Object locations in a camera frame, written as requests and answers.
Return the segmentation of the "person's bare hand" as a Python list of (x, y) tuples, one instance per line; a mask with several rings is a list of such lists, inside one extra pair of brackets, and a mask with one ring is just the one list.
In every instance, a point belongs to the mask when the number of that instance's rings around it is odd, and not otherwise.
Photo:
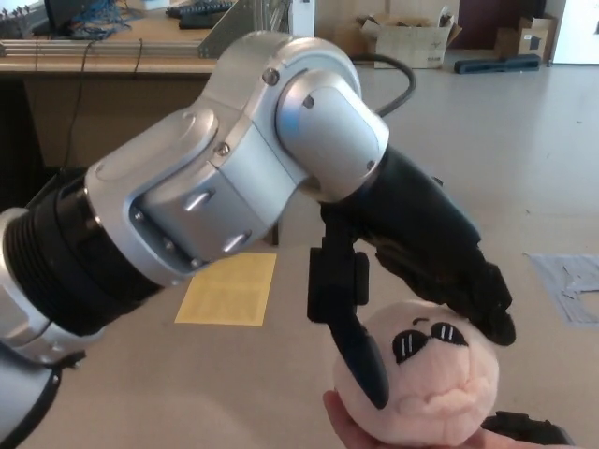
[[(345, 448), (349, 449), (401, 449), (400, 445), (380, 442), (365, 432), (349, 415), (338, 393), (329, 390), (323, 402), (331, 426)], [(510, 442), (502, 435), (480, 430), (460, 448), (507, 448)]]

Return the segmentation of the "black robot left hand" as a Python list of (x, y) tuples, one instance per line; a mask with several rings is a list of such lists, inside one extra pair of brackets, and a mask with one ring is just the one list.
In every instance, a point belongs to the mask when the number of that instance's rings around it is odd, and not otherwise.
[(372, 175), (350, 196), (320, 203), (325, 235), (310, 251), (307, 316), (324, 324), (366, 398), (378, 410), (389, 399), (382, 353), (357, 317), (369, 301), (369, 260), (376, 258), (421, 299), (447, 305), (491, 342), (509, 346), (516, 329), (512, 296), (500, 269), (485, 259), (473, 222), (443, 184), (388, 148)]

